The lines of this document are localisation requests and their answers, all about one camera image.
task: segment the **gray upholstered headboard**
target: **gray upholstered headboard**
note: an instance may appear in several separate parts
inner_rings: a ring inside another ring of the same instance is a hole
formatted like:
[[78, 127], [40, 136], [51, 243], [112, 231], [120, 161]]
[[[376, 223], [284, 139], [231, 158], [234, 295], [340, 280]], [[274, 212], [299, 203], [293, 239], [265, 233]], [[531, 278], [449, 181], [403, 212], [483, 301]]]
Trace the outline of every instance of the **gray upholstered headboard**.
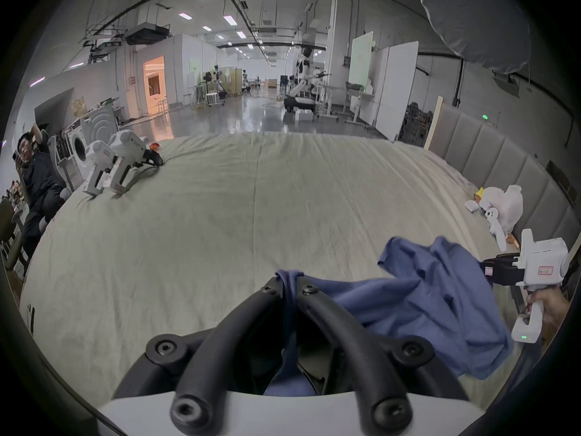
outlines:
[[439, 99], [424, 147], [476, 187], [506, 190], [518, 184], [523, 213], [514, 236], [520, 239], [520, 232], [531, 228], [536, 241], [562, 237], [572, 249], [581, 224], [563, 192], [541, 164], [496, 128]]

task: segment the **concrete floor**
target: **concrete floor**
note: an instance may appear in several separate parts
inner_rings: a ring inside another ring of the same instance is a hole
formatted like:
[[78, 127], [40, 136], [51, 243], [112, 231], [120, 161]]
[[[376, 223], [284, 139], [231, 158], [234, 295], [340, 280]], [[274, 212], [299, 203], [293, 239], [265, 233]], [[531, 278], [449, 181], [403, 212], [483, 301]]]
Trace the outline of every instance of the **concrete floor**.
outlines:
[[175, 137], [206, 134], [235, 134], [241, 132], [280, 131], [283, 133], [344, 134], [381, 138], [373, 128], [365, 130], [356, 124], [322, 117], [314, 121], [294, 122], [294, 114], [287, 113], [282, 102], [276, 100], [276, 91], [231, 97], [225, 105], [192, 110], [189, 106], [171, 111], [154, 119], [133, 123], [130, 127], [139, 136], [161, 141]]

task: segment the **red label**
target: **red label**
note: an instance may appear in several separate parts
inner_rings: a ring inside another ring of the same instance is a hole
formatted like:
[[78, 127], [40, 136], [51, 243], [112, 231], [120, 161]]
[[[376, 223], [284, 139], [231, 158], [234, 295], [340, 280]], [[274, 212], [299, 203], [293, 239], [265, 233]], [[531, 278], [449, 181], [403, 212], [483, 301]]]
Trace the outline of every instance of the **red label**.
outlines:
[[539, 274], [541, 276], [550, 276], [553, 274], [552, 266], [539, 266]]

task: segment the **white bed sheet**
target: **white bed sheet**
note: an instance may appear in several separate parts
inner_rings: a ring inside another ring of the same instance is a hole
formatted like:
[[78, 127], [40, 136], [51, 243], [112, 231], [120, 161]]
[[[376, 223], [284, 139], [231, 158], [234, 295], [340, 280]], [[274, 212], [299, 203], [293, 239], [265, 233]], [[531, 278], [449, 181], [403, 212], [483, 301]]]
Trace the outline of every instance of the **white bed sheet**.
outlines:
[[[476, 258], [497, 254], [475, 188], [439, 157], [384, 140], [243, 133], [162, 142], [159, 170], [122, 196], [75, 192], [31, 261], [20, 310], [34, 339], [89, 403], [106, 403], [150, 338], [215, 326], [277, 269], [323, 279], [385, 276], [392, 236], [444, 235]], [[516, 311], [495, 287], [505, 321]], [[461, 377], [485, 408], [520, 353], [485, 381]]]

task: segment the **white box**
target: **white box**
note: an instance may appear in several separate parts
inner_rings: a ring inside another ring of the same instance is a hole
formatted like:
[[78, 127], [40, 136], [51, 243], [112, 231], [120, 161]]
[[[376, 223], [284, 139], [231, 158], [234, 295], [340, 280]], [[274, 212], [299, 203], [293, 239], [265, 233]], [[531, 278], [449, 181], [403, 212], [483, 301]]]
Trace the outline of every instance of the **white box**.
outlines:
[[312, 121], [313, 120], [313, 112], [310, 110], [297, 110], [294, 113], [294, 122], [297, 123], [299, 121]]

